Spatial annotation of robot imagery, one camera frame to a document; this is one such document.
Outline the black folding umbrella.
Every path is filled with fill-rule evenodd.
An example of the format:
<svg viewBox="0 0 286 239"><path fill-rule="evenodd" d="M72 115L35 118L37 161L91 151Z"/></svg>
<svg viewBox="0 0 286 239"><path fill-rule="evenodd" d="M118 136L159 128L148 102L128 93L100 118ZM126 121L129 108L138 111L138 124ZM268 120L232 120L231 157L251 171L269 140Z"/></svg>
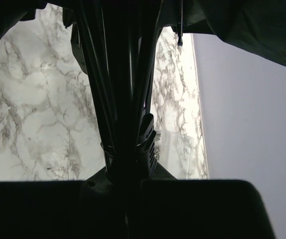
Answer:
<svg viewBox="0 0 286 239"><path fill-rule="evenodd" d="M286 66L286 0L0 0L0 181L147 177L158 130L204 141L197 34Z"/></svg>

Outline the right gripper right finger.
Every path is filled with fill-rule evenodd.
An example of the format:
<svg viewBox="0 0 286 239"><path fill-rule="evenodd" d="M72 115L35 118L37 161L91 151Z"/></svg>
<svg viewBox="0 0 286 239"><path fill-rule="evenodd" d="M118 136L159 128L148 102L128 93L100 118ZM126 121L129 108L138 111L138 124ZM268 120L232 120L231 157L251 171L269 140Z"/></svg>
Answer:
<svg viewBox="0 0 286 239"><path fill-rule="evenodd" d="M146 179L125 164L131 239L273 239L258 190L244 180Z"/></svg>

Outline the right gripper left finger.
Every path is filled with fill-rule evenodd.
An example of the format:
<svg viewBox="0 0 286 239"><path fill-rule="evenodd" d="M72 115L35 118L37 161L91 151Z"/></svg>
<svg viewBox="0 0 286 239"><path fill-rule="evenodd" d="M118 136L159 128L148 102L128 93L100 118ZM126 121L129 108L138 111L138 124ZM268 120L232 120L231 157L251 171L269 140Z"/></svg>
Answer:
<svg viewBox="0 0 286 239"><path fill-rule="evenodd" d="M0 182L0 239L123 239L111 187L94 181Z"/></svg>

